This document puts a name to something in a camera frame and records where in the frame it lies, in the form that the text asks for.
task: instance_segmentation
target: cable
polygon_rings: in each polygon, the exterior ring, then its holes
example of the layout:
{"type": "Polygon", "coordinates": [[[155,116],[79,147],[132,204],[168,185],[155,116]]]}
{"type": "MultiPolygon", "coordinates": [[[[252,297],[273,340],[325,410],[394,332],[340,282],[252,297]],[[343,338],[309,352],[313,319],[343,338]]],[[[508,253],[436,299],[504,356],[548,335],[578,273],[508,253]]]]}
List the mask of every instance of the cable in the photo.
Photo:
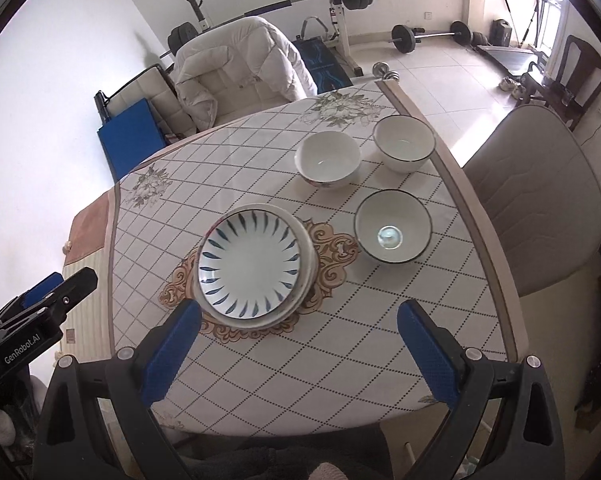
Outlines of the cable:
{"type": "Polygon", "coordinates": [[[511,13],[511,7],[509,6],[509,2],[504,0],[504,4],[507,6],[507,10],[509,11],[509,17],[511,18],[511,26],[513,27],[513,33],[516,35],[516,43],[520,46],[520,40],[518,38],[518,31],[516,30],[516,24],[513,22],[513,15],[511,13]]]}
{"type": "Polygon", "coordinates": [[[596,135],[596,134],[598,133],[598,130],[600,130],[600,129],[601,129],[601,123],[600,123],[600,126],[598,126],[598,127],[597,127],[597,128],[594,130],[594,131],[593,131],[593,133],[591,134],[591,137],[589,137],[587,140],[585,140],[585,141],[584,141],[584,142],[581,144],[581,146],[584,146],[584,145],[585,145],[585,142],[588,142],[588,141],[592,140],[592,139],[593,139],[593,136],[594,136],[594,135],[596,135]]]}

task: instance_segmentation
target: blue and white plate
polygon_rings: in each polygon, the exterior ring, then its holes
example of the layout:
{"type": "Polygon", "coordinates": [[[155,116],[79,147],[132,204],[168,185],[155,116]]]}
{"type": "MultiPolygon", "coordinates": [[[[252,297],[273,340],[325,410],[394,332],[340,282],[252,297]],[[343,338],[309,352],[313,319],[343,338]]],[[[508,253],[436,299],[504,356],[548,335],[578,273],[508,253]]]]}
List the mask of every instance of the blue and white plate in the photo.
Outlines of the blue and white plate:
{"type": "Polygon", "coordinates": [[[251,209],[230,215],[209,232],[199,254],[198,280],[213,309],[253,319],[285,301],[300,266],[298,239],[289,224],[251,209]]]}

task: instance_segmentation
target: dumbbell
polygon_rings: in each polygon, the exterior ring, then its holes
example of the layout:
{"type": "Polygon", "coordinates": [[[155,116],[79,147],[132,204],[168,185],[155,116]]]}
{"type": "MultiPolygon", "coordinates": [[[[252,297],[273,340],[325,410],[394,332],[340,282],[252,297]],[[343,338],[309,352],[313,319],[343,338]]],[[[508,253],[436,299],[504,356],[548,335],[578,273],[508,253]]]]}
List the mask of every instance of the dumbbell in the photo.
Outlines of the dumbbell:
{"type": "Polygon", "coordinates": [[[413,30],[405,25],[396,25],[391,31],[394,46],[402,54],[409,54],[416,48],[419,40],[424,38],[438,38],[439,36],[452,36],[456,43],[461,45],[471,45],[474,34],[469,30],[469,27],[463,22],[453,22],[449,28],[449,32],[430,32],[428,34],[415,34],[413,30]]]}
{"type": "Polygon", "coordinates": [[[389,70],[389,65],[384,61],[377,62],[371,69],[374,77],[387,81],[389,79],[394,81],[400,81],[400,74],[395,70],[389,70]]]}

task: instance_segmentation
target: checkered tablecloth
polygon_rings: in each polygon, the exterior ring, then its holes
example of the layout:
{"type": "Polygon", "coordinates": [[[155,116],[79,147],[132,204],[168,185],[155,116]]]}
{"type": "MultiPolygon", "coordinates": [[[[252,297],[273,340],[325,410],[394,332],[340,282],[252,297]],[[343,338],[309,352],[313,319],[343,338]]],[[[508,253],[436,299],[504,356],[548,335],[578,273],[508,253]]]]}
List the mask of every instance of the checkered tablecloth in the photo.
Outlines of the checkered tablecloth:
{"type": "Polygon", "coordinates": [[[172,272],[239,205],[271,203],[353,235],[360,202],[398,188],[419,197],[433,219],[431,243],[416,261],[387,266],[360,253],[346,267],[346,282],[291,333],[226,344],[199,335],[167,398],[153,406],[163,424],[196,433],[307,434],[425,407],[431,393],[396,327],[407,298],[417,298],[461,345],[506,359],[483,267],[433,164],[406,176],[380,163],[372,129],[395,113],[373,83],[344,89],[239,120],[120,183],[116,348],[136,346],[168,316],[158,297],[172,272]],[[347,132],[360,144],[355,184],[319,190],[296,174],[295,147],[322,130],[347,132]]]}

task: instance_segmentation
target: bowl rim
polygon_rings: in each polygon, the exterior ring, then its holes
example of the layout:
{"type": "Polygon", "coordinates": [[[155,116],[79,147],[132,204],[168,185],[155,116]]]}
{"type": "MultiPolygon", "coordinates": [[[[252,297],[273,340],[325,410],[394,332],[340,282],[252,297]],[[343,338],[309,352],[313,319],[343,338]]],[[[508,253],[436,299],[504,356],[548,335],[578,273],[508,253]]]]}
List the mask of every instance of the bowl rim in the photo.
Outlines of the bowl rim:
{"type": "Polygon", "coordinates": [[[345,132],[341,132],[338,130],[324,130],[322,132],[311,133],[311,135],[308,135],[307,137],[305,137],[304,139],[302,139],[300,141],[300,143],[298,144],[298,148],[296,148],[296,152],[294,153],[294,164],[296,165],[296,169],[298,170],[298,173],[305,179],[311,180],[313,182],[317,182],[319,184],[329,184],[331,182],[338,182],[339,180],[342,180],[343,178],[347,178],[347,177],[351,176],[354,172],[356,172],[356,170],[358,170],[358,168],[360,168],[361,163],[362,163],[362,153],[360,153],[360,146],[358,145],[358,142],[356,142],[356,140],[350,134],[346,134],[345,132]],[[311,139],[311,137],[314,137],[316,135],[326,134],[326,133],[341,134],[342,136],[348,137],[352,142],[351,145],[356,146],[356,149],[358,150],[358,162],[356,163],[355,167],[351,171],[348,171],[346,174],[343,174],[343,176],[340,176],[338,178],[330,178],[328,180],[321,180],[319,178],[314,178],[312,176],[309,176],[306,171],[302,170],[302,168],[300,167],[300,152],[301,152],[303,146],[305,146],[305,142],[308,139],[311,139]]]}
{"type": "MultiPolygon", "coordinates": [[[[202,244],[200,245],[200,249],[199,249],[199,253],[202,254],[202,251],[205,250],[206,246],[210,244],[210,237],[213,235],[214,231],[219,227],[219,225],[221,225],[223,222],[226,222],[227,220],[229,220],[230,218],[234,218],[234,216],[237,216],[241,213],[247,213],[250,211],[257,211],[257,212],[263,212],[263,213],[269,213],[272,216],[275,216],[276,218],[279,218],[282,222],[284,222],[284,224],[290,228],[290,230],[292,231],[292,236],[294,237],[294,239],[296,240],[296,242],[300,243],[300,240],[298,240],[298,235],[296,235],[295,231],[293,230],[292,226],[289,225],[289,222],[287,222],[286,219],[282,218],[280,215],[278,215],[277,213],[273,213],[271,211],[265,211],[262,208],[249,208],[246,209],[244,211],[235,211],[235,212],[230,212],[226,215],[221,216],[221,218],[214,222],[214,224],[212,225],[212,228],[207,232],[207,234],[205,234],[205,237],[202,239],[202,244]]],[[[200,265],[200,256],[197,256],[197,261],[200,265]]],[[[200,267],[199,265],[197,266],[198,269],[196,271],[196,277],[197,277],[197,281],[199,283],[200,286],[200,290],[202,290],[202,284],[200,283],[200,267]]],[[[297,289],[296,283],[298,282],[299,279],[299,275],[297,274],[294,277],[294,283],[293,283],[293,287],[287,291],[287,294],[285,295],[285,297],[283,298],[282,301],[279,301],[279,303],[276,305],[276,307],[274,307],[274,309],[278,308],[281,304],[283,304],[291,295],[292,293],[297,289]]],[[[213,305],[213,303],[208,302],[210,304],[210,306],[213,308],[213,310],[217,310],[218,312],[220,312],[218,309],[215,308],[215,306],[213,305]]],[[[266,313],[261,314],[260,316],[252,316],[248,319],[257,319],[258,317],[263,317],[265,316],[266,313]]]]}
{"type": "Polygon", "coordinates": [[[429,124],[427,124],[424,121],[421,121],[419,118],[417,117],[413,117],[411,115],[404,115],[404,114],[392,114],[392,115],[388,115],[387,117],[383,117],[381,120],[379,120],[375,126],[374,126],[374,130],[373,130],[373,137],[374,137],[374,144],[376,144],[376,147],[385,155],[387,155],[389,158],[393,158],[394,160],[398,160],[400,162],[422,162],[423,160],[427,160],[428,158],[430,158],[433,155],[433,152],[436,151],[436,145],[438,144],[438,141],[436,140],[436,134],[434,133],[434,130],[432,129],[431,126],[429,126],[429,124]],[[413,119],[414,121],[418,121],[419,123],[423,123],[424,126],[427,127],[427,129],[431,132],[431,138],[433,139],[433,147],[431,149],[431,151],[423,156],[422,158],[398,158],[397,156],[391,155],[391,153],[386,152],[385,150],[382,149],[380,143],[378,142],[378,125],[384,121],[385,119],[389,119],[392,117],[409,117],[410,119],[413,119]]]}
{"type": "Polygon", "coordinates": [[[427,250],[427,247],[429,247],[429,244],[431,243],[431,238],[433,237],[433,220],[431,219],[431,213],[429,213],[429,209],[426,208],[426,206],[423,204],[423,202],[421,202],[421,200],[416,195],[413,195],[413,194],[411,194],[410,192],[407,192],[407,191],[403,191],[402,189],[381,189],[379,191],[373,192],[368,197],[366,197],[365,200],[363,200],[362,202],[360,202],[360,205],[356,208],[356,213],[354,213],[354,215],[353,215],[353,234],[356,237],[356,241],[359,243],[359,245],[362,248],[362,250],[365,251],[365,253],[368,254],[370,257],[372,257],[375,260],[377,260],[379,262],[382,262],[384,264],[402,265],[402,264],[407,264],[409,262],[413,262],[416,258],[419,258],[420,256],[422,256],[423,253],[424,253],[424,251],[427,250]],[[400,262],[388,262],[387,260],[383,260],[382,258],[379,258],[378,256],[375,256],[374,254],[371,254],[371,252],[369,252],[369,250],[362,243],[362,240],[360,240],[360,237],[358,235],[358,230],[356,229],[356,219],[359,217],[359,212],[360,212],[360,208],[362,208],[362,205],[365,202],[367,202],[367,200],[369,200],[374,195],[377,195],[379,193],[385,193],[385,192],[388,192],[388,191],[397,191],[397,192],[409,195],[411,198],[414,198],[416,200],[416,202],[418,202],[421,206],[423,206],[423,209],[427,213],[427,218],[429,218],[429,238],[427,239],[427,243],[425,244],[424,249],[422,251],[420,251],[420,253],[418,253],[413,258],[408,258],[407,260],[401,260],[400,262]]]}

